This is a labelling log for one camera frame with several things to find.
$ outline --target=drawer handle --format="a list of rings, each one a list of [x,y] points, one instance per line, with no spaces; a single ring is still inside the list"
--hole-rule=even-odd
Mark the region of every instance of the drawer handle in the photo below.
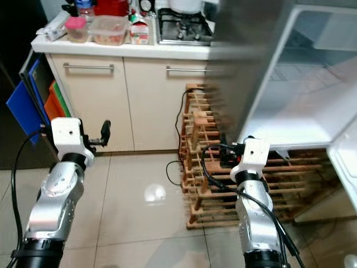
[[[109,64],[109,66],[88,66],[88,65],[70,65],[69,63],[63,63],[63,68],[72,69],[100,69],[100,70],[114,70],[114,64]]]
[[[170,66],[166,66],[166,71],[193,71],[196,73],[208,73],[212,70],[207,69],[181,69],[181,68],[171,68]]]

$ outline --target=white floor tile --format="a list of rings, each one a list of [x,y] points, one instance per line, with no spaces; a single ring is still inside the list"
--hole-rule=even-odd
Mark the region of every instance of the white floor tile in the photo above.
[[[105,183],[110,157],[98,157],[85,172],[84,194],[75,210],[75,218],[66,247],[95,246],[98,239],[100,216],[105,194]],[[19,170],[17,172],[17,199],[23,231],[31,209],[36,203],[41,182],[48,169]],[[0,253],[10,253],[16,247],[17,232],[13,216],[11,191],[7,190],[0,204]]]
[[[17,203],[25,230],[31,209],[36,203],[41,182],[47,176],[48,169],[19,170],[16,172]],[[17,232],[12,210],[11,191],[6,191],[0,204],[0,253],[11,253],[16,247]]]
[[[153,185],[160,185],[166,196],[181,195],[181,188],[166,178],[166,164],[176,160],[176,154],[148,154],[112,156],[107,194],[120,195],[126,199],[145,200],[145,193]],[[180,183],[180,163],[168,167],[172,181]]]
[[[95,247],[66,248],[63,252],[60,268],[94,267]]]
[[[10,185],[11,171],[0,170],[0,205],[1,200],[6,192],[6,189]]]
[[[66,247],[95,246],[98,240],[110,157],[97,157],[85,171],[84,193],[79,199]]]
[[[290,235],[292,241],[295,243],[296,247],[299,249],[300,258],[304,263],[306,268],[317,268],[315,260],[311,254],[311,251],[308,247],[307,241],[303,236],[303,228],[299,226],[293,226],[291,224],[284,224],[286,232]],[[289,250],[286,249],[288,262],[291,265],[291,268],[300,268],[295,257],[292,257],[289,253]]]
[[[203,230],[186,229],[189,218],[182,196],[155,202],[105,197],[100,245],[143,240],[203,235]]]
[[[6,268],[10,260],[10,254],[0,254],[0,268]]]
[[[95,267],[209,268],[210,265],[204,236],[195,236],[99,246]]]
[[[238,232],[238,226],[205,227],[206,235],[213,235],[214,233],[227,233],[227,232]]]
[[[245,267],[237,232],[208,234],[206,240],[212,268]]]
[[[99,244],[203,235],[201,229],[186,229],[181,189],[165,175],[171,159],[167,154],[112,158]]]
[[[318,267],[344,267],[347,254],[357,254],[357,220],[316,225],[304,233]]]

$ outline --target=food container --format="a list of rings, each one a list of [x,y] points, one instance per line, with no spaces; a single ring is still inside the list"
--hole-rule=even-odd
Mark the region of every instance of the food container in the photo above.
[[[127,25],[126,17],[98,16],[90,25],[90,34],[96,43],[119,46],[123,43]]]
[[[129,15],[128,0],[97,0],[94,13],[99,15],[111,15],[124,17]]]
[[[65,23],[68,39],[71,42],[84,43],[88,39],[86,19],[82,17],[69,17]]]
[[[130,39],[134,45],[147,45],[149,44],[149,26],[140,17],[134,18],[130,26]]]

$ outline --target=cabinet door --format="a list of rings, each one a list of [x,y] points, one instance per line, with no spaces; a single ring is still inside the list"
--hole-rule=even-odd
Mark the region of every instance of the cabinet door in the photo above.
[[[97,138],[103,122],[112,123],[108,146],[97,150],[134,150],[123,58],[57,54],[52,59],[84,132]]]
[[[203,83],[205,73],[192,70],[204,70],[206,63],[124,58],[124,64],[135,150],[177,149],[175,120],[181,96],[187,83]],[[168,67],[176,70],[167,71]]]

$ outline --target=refrigerator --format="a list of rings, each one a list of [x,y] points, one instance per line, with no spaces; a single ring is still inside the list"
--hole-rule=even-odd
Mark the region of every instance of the refrigerator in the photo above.
[[[221,142],[326,148],[357,211],[357,1],[219,8],[205,84]]]

